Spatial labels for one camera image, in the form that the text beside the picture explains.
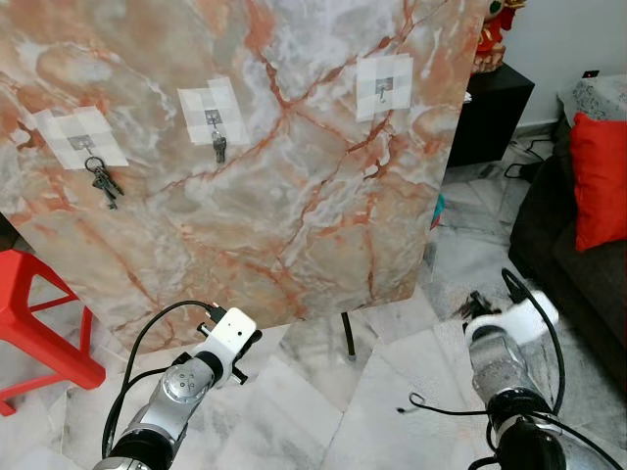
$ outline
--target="black stand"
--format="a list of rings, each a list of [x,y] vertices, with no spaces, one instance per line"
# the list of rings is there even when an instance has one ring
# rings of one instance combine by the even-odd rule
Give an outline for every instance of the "black stand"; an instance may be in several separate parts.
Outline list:
[[[342,321],[344,322],[344,332],[346,333],[346,346],[349,349],[348,359],[355,360],[355,342],[353,341],[353,330],[351,329],[351,320],[349,320],[348,312],[342,312]]]

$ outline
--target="tile floor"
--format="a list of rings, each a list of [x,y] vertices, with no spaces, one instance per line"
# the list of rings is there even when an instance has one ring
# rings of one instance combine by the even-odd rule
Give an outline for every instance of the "tile floor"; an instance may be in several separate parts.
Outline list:
[[[550,151],[537,147],[542,155]],[[503,170],[525,159],[510,149],[499,164],[447,171],[446,208],[411,299],[350,313],[356,361],[346,358],[339,315],[265,330],[239,363],[249,382],[210,392],[190,421],[172,468],[466,469],[489,455],[484,418],[401,416],[395,408],[408,405],[411,391],[420,391],[435,406],[481,407],[454,312],[474,289],[507,306],[500,270],[513,269],[506,256],[508,235],[528,184],[503,178]],[[39,300],[55,295],[42,284],[33,286],[32,294]],[[80,305],[64,305],[40,317],[76,342],[79,313]],[[562,419],[624,465],[624,397],[566,321],[558,333],[568,380]],[[168,364],[184,350],[140,355],[136,370]],[[552,397],[556,366],[550,341],[543,338],[525,351],[534,376]],[[108,373],[100,388],[84,391],[62,383],[40,389],[13,401],[15,415],[0,417],[0,469],[89,470],[98,461],[102,426],[127,352],[96,321],[92,353]],[[0,344],[0,354],[0,387],[45,373],[6,344]],[[157,380],[146,379],[129,393],[121,423]]]

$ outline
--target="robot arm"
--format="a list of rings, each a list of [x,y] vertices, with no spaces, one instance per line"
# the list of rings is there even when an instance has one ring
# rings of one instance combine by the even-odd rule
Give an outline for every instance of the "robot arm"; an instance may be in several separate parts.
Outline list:
[[[557,312],[542,293],[535,297],[552,323]],[[615,468],[594,449],[540,418],[557,420],[531,378],[520,346],[546,325],[528,301],[501,315],[479,316],[465,330],[473,387],[486,404],[503,470],[604,470]]]
[[[246,381],[233,364],[261,337],[255,322],[231,308],[212,331],[205,324],[198,330],[205,342],[163,374],[148,403],[94,470],[168,470],[207,391],[221,387],[231,375],[240,384]]]

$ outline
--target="red cushion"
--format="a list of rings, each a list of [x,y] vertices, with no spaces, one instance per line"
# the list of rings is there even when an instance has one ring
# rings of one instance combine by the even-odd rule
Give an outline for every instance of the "red cushion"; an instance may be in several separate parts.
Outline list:
[[[570,133],[575,171],[575,248],[627,239],[627,121],[577,113]]]

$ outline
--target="red figurine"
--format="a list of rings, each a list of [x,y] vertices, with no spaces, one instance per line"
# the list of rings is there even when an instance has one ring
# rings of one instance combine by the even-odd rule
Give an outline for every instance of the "red figurine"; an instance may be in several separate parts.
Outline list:
[[[490,3],[472,63],[472,73],[495,71],[503,65],[506,46],[501,44],[501,29],[509,31],[516,10],[524,6],[525,0],[494,0]]]

